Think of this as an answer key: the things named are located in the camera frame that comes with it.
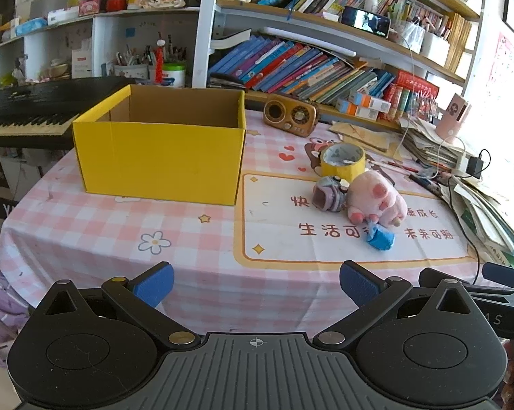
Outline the blue wrapper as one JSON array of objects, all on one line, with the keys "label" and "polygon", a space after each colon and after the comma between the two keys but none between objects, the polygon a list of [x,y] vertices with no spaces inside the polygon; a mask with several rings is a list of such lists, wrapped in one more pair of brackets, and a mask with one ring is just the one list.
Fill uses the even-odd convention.
[{"label": "blue wrapper", "polygon": [[366,242],[378,251],[388,251],[395,243],[395,234],[378,222],[369,219]]}]

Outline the pink plush paw toy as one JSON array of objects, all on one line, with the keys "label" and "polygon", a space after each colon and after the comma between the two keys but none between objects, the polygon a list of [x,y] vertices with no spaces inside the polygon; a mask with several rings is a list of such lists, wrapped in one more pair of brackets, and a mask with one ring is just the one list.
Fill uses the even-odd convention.
[{"label": "pink plush paw toy", "polygon": [[400,227],[407,212],[404,198],[376,171],[365,171],[348,187],[347,216],[353,225],[366,222],[387,228]]}]

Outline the grey purple toy camera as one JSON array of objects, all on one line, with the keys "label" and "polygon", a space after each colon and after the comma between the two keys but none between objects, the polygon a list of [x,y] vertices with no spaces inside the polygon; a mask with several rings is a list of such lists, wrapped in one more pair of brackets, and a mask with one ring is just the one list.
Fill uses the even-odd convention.
[{"label": "grey purple toy camera", "polygon": [[339,176],[325,176],[313,187],[312,202],[321,211],[338,213],[347,206],[350,184]]}]

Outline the yellow tape roll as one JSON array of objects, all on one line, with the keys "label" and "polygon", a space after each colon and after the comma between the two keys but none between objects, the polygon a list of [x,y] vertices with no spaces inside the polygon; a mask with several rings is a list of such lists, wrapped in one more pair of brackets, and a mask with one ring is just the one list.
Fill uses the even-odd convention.
[{"label": "yellow tape roll", "polygon": [[338,176],[352,182],[365,172],[365,150],[358,145],[339,142],[320,153],[321,175]]}]

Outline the stack of papers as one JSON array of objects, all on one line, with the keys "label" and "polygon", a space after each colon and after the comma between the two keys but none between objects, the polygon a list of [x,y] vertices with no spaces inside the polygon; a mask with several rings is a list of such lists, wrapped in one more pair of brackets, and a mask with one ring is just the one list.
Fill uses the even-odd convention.
[{"label": "stack of papers", "polygon": [[492,262],[514,268],[514,175],[485,168],[475,178],[464,170],[473,154],[461,142],[442,140],[434,125],[418,118],[400,118],[399,124],[403,146],[426,175],[439,179],[477,249]]}]

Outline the black power adapter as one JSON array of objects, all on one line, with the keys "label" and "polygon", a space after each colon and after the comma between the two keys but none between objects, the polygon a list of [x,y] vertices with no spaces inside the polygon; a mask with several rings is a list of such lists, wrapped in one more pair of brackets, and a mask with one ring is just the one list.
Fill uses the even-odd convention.
[{"label": "black power adapter", "polygon": [[471,156],[468,159],[465,173],[479,179],[484,168],[484,162],[479,156]]}]

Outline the brown cardboard pieces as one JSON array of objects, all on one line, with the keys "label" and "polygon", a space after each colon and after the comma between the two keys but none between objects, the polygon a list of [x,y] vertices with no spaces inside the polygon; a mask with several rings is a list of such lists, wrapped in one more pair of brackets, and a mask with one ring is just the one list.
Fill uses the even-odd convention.
[{"label": "brown cardboard pieces", "polygon": [[371,129],[354,126],[352,124],[337,122],[329,127],[330,132],[338,135],[342,142],[361,146],[367,151],[401,161],[403,156],[398,145],[400,144],[397,134],[388,132],[373,132]]}]

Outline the yellow cardboard box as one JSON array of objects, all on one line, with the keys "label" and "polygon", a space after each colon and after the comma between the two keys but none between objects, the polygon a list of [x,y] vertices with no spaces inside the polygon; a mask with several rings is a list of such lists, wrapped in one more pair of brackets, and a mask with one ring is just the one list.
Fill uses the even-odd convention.
[{"label": "yellow cardboard box", "polygon": [[128,85],[72,124],[89,193],[234,205],[245,94]]}]

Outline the pink cup holder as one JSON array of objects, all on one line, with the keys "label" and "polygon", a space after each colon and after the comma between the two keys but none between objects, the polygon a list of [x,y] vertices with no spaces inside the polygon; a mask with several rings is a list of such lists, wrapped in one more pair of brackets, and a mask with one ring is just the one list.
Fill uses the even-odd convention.
[{"label": "pink cup holder", "polygon": [[438,136],[451,144],[461,129],[470,109],[471,104],[460,95],[455,94],[436,126]]}]

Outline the orange white medicine box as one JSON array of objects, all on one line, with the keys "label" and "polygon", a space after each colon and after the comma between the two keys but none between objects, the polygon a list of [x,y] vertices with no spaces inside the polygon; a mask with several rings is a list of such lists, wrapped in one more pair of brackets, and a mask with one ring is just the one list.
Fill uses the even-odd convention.
[{"label": "orange white medicine box", "polygon": [[355,106],[365,107],[380,113],[388,113],[391,109],[390,102],[371,96],[369,94],[351,92],[348,96],[348,100]]}]

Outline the red thick book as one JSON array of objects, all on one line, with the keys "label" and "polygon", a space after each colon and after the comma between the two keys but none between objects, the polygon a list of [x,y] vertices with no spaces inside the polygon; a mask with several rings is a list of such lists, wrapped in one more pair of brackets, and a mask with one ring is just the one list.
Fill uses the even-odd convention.
[{"label": "red thick book", "polygon": [[394,83],[425,98],[436,99],[439,95],[438,86],[405,70],[398,70]]}]

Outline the black electronic piano keyboard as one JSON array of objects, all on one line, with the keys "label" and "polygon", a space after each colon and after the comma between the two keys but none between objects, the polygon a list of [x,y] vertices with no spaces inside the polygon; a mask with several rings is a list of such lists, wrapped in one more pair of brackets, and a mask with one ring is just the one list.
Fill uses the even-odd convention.
[{"label": "black electronic piano keyboard", "polygon": [[69,150],[81,114],[136,83],[119,76],[42,82],[0,90],[0,147]]}]

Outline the white pen holder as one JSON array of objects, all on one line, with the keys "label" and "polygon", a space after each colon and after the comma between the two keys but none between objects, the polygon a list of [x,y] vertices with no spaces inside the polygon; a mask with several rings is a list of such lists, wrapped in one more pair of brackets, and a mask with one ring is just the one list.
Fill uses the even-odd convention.
[{"label": "white pen holder", "polygon": [[113,69],[115,76],[142,80],[149,78],[148,65],[146,64],[128,66],[115,65]]}]

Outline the white green lidded jar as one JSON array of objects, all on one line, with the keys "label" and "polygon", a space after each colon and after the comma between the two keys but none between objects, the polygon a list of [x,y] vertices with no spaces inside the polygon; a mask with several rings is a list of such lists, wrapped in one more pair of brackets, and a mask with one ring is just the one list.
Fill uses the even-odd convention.
[{"label": "white green lidded jar", "polygon": [[185,84],[186,65],[183,62],[162,64],[161,85],[172,88],[183,88]]}]

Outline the smartphone on shelf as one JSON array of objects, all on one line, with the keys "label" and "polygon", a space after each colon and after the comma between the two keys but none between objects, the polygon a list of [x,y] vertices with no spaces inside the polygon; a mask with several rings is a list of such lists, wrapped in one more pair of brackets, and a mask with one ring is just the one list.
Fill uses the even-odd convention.
[{"label": "smartphone on shelf", "polygon": [[344,25],[354,27],[360,31],[367,31],[376,36],[387,38],[391,27],[391,20],[372,12],[346,6],[340,17]]}]

